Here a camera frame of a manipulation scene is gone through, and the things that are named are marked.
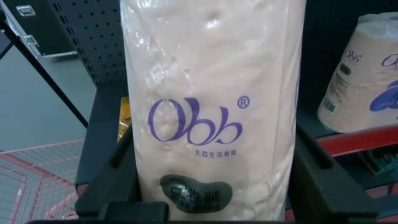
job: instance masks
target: metal latch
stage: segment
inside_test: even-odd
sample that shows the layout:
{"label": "metal latch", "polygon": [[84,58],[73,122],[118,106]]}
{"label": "metal latch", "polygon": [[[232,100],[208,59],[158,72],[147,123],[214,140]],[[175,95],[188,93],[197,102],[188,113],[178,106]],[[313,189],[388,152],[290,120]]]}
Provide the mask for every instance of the metal latch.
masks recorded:
{"label": "metal latch", "polygon": [[21,16],[34,16],[36,12],[33,10],[33,7],[30,5],[26,6],[17,6],[17,10]]}
{"label": "metal latch", "polygon": [[37,45],[37,41],[32,35],[26,35],[24,39],[28,45]]}

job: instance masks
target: red wire basket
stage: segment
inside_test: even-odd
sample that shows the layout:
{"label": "red wire basket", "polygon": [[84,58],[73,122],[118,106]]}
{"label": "red wire basket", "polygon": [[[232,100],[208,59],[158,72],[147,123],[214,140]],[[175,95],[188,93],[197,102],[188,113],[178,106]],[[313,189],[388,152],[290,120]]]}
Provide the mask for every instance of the red wire basket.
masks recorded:
{"label": "red wire basket", "polygon": [[74,186],[83,140],[0,151],[0,223],[78,218]]}

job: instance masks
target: plastic wrap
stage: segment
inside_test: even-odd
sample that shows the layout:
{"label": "plastic wrap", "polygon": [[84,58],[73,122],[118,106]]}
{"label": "plastic wrap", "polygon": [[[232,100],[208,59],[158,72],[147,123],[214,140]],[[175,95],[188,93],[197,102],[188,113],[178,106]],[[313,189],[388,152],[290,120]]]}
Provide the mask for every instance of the plastic wrap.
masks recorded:
{"label": "plastic wrap", "polygon": [[171,220],[282,220],[305,0],[121,1],[137,171]]}
{"label": "plastic wrap", "polygon": [[398,124],[397,109],[398,12],[361,16],[318,117],[325,126],[350,133]]}

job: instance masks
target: obb logo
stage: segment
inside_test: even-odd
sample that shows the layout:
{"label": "obb logo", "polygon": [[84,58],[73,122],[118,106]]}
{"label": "obb logo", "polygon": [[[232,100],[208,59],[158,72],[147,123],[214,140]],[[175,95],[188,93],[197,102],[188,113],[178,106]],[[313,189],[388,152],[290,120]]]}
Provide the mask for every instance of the obb logo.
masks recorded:
{"label": "obb logo", "polygon": [[398,54],[393,54],[393,55],[386,57],[382,61],[381,65],[383,67],[391,67],[391,66],[398,67]]}
{"label": "obb logo", "polygon": [[[185,112],[184,112],[182,106],[178,102],[176,102],[175,100],[164,99],[164,100],[159,100],[152,106],[152,108],[149,111],[149,115],[148,115],[148,124],[150,127],[150,132],[157,140],[159,140],[161,142],[169,142],[169,141],[177,140],[180,137],[187,134],[187,139],[190,144],[194,144],[196,146],[204,146],[205,144],[208,144],[208,143],[214,141],[221,134],[221,132],[224,131],[224,129],[226,129],[226,128],[230,128],[230,127],[236,128],[237,133],[236,133],[235,138],[232,139],[232,141],[230,141],[230,142],[224,142],[221,139],[217,139],[216,140],[217,143],[229,144],[229,143],[237,140],[237,138],[240,137],[240,135],[242,134],[242,130],[243,130],[242,124],[237,123],[237,122],[227,124],[227,120],[228,120],[228,109],[227,108],[220,106],[221,124],[220,124],[220,128],[216,132],[216,126],[215,126],[214,122],[212,122],[210,119],[198,119],[199,110],[200,110],[198,100],[195,98],[184,98],[184,100],[188,102],[188,104],[190,105],[191,110],[192,110],[191,123],[185,129],[184,129],[185,122],[186,122],[185,121]],[[171,102],[174,105],[175,109],[177,110],[177,116],[178,116],[177,132],[174,134],[173,137],[171,137],[170,139],[166,139],[166,140],[162,140],[158,137],[158,135],[156,135],[155,127],[154,127],[154,116],[155,116],[156,109],[163,101]],[[195,127],[195,125],[198,125],[198,124],[207,125],[210,128],[210,133],[203,142],[195,143],[195,142],[192,142],[192,140],[191,140],[191,132],[192,132],[193,127]]]}
{"label": "obb logo", "polygon": [[362,55],[355,54],[355,51],[348,49],[346,53],[346,58],[348,58],[351,62],[353,63],[358,63],[359,58],[361,58]]}

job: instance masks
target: red shelf rail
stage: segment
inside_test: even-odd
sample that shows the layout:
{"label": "red shelf rail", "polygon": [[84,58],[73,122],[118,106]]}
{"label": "red shelf rail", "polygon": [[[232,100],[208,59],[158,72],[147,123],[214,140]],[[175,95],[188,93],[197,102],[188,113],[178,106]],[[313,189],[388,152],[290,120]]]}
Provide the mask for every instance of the red shelf rail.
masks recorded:
{"label": "red shelf rail", "polygon": [[320,138],[318,142],[332,156],[375,149],[398,144],[398,125]]}

